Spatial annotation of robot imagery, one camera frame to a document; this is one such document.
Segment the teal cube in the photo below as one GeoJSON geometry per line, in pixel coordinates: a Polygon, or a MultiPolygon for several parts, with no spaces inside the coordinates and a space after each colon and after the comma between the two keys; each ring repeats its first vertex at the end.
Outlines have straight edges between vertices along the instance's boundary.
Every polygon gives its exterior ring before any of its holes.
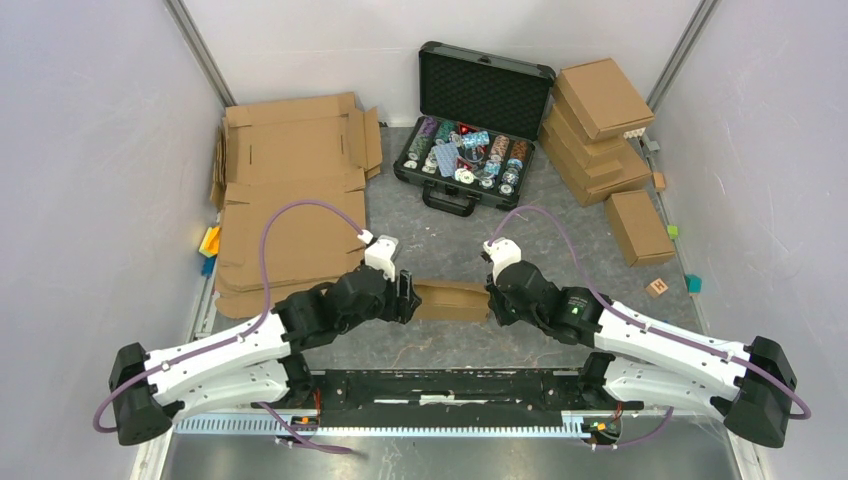
{"type": "Polygon", "coordinates": [[[689,293],[701,293],[701,277],[687,273],[684,278],[686,279],[686,288],[689,290],[689,293]]]}

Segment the yellow block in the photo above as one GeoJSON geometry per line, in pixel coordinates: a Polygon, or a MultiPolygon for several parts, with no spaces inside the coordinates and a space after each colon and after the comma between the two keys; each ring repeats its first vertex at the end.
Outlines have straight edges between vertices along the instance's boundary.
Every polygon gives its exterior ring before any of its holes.
{"type": "Polygon", "coordinates": [[[214,257],[218,255],[218,245],[221,239],[221,227],[209,227],[206,229],[206,235],[203,236],[203,241],[200,242],[198,251],[206,257],[214,257]]]}

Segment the concrete floor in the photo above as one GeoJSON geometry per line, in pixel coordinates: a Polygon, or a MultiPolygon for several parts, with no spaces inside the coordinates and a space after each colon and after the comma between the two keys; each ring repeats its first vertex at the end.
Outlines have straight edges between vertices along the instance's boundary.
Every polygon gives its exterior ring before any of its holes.
{"type": "MultiPolygon", "coordinates": [[[[382,129],[383,171],[366,188],[368,229],[400,240],[401,253],[395,263],[414,277],[483,283],[488,267],[480,258],[482,243],[505,212],[478,206],[470,217],[460,218],[424,206],[421,188],[399,181],[392,172],[411,130],[382,129]]],[[[652,190],[651,195],[659,208],[652,190]]],[[[520,204],[543,207],[563,221],[601,291],[646,315],[700,331],[680,262],[628,267],[611,235],[603,204],[580,207],[541,148],[536,150],[520,204]],[[657,278],[668,284],[669,291],[652,299],[644,288],[657,278]]],[[[544,217],[517,217],[504,235],[521,247],[524,259],[539,265],[557,285],[583,283],[564,242],[544,217]]],[[[221,318],[216,329],[233,325],[221,318]]],[[[561,345],[525,323],[498,327],[490,315],[485,324],[368,322],[332,345],[306,352],[306,359],[312,369],[577,367],[589,351],[561,345]]]]}

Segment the white wall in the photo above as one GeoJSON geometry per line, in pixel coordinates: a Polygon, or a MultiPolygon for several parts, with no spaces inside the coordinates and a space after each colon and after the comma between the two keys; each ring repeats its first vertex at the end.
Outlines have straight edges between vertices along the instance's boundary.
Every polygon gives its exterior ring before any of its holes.
{"type": "Polygon", "coordinates": [[[813,419],[773,478],[848,467],[848,4],[722,2],[652,136],[671,220],[713,334],[780,342],[813,419]]]}
{"type": "Polygon", "coordinates": [[[2,2],[0,64],[0,478],[126,478],[91,417],[184,339],[222,109],[158,1],[2,2]]]}
{"type": "Polygon", "coordinates": [[[428,40],[557,69],[612,56],[647,97],[698,1],[185,3],[238,103],[354,90],[400,125],[418,116],[428,40]]]}

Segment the black briefcase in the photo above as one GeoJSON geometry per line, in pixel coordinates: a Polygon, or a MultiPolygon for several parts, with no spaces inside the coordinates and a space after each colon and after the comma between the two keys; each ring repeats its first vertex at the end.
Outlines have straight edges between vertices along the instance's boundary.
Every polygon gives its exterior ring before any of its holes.
{"type": "Polygon", "coordinates": [[[421,185],[428,207],[462,217],[477,204],[518,206],[556,72],[439,42],[421,47],[418,70],[424,116],[395,176],[421,185]]]}

